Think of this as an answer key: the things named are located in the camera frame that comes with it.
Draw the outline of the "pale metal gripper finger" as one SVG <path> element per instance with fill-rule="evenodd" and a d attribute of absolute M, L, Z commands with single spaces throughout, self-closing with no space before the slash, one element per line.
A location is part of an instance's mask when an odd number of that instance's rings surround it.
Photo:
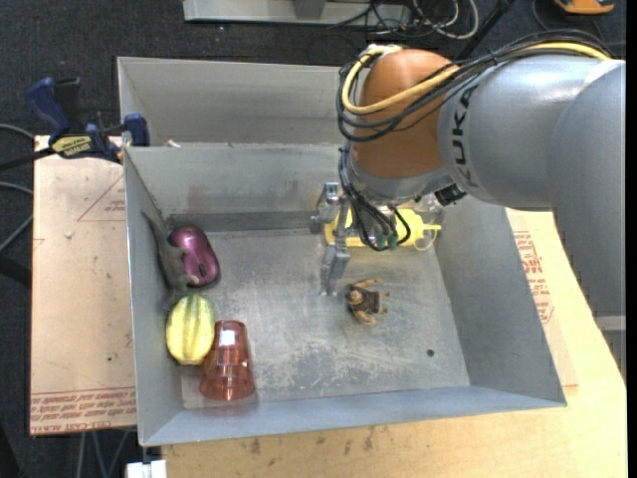
<path fill-rule="evenodd" d="M 319 234 L 327 224 L 338 227 L 338 218 L 341 215 L 343 198 L 340 192 L 339 182 L 326 182 L 318 197 L 315 212 L 310 217 L 310 231 Z"/>
<path fill-rule="evenodd" d="M 336 240 L 327 245 L 320 263 L 320 291 L 323 295 L 335 293 L 349 258 L 350 253 L 343 242 Z"/>

